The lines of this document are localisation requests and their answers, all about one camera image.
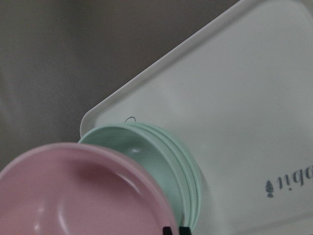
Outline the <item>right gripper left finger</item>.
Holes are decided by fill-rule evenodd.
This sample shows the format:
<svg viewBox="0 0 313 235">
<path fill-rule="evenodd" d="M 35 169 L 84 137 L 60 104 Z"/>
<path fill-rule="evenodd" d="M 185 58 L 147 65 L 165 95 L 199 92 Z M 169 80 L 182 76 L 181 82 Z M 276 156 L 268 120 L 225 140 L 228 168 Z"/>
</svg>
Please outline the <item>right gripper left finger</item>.
<svg viewBox="0 0 313 235">
<path fill-rule="evenodd" d="M 165 225 L 162 227 L 162 235 L 173 235 L 173 226 L 172 225 Z"/>
</svg>

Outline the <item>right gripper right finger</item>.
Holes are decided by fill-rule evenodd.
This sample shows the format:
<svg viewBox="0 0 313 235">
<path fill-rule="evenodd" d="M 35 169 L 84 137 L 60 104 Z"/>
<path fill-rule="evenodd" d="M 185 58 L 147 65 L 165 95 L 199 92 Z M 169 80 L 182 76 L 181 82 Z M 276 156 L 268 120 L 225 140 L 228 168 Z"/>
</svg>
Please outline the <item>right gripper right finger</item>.
<svg viewBox="0 0 313 235">
<path fill-rule="evenodd" d="M 179 224 L 179 235 L 191 235 L 191 229 L 189 227 L 189 222 L 182 221 Z"/>
</svg>

